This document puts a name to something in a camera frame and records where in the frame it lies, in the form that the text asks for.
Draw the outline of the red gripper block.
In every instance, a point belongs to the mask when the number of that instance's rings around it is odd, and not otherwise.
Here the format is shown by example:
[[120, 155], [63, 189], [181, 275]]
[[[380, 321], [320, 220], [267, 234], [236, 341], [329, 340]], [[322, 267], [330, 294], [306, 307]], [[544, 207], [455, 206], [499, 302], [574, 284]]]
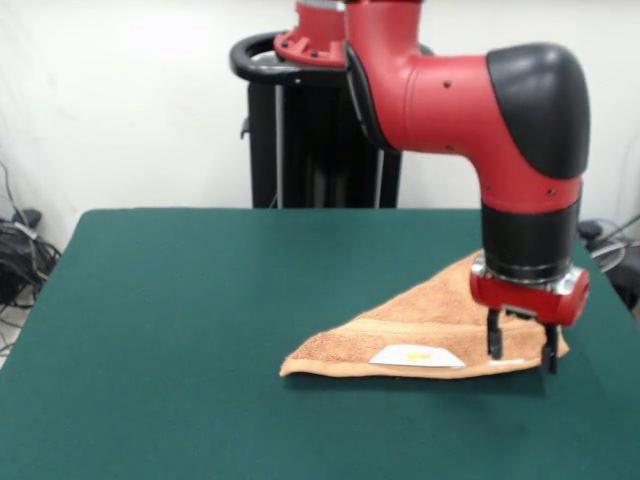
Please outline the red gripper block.
[[484, 267], [473, 267], [470, 289], [473, 299], [490, 308], [487, 315], [487, 350], [492, 359], [503, 356], [499, 310], [510, 310], [534, 317], [546, 324], [542, 347], [542, 367], [557, 373], [558, 326], [572, 326], [581, 316], [590, 288], [589, 273], [571, 267], [558, 281], [542, 285], [525, 285], [491, 276]]

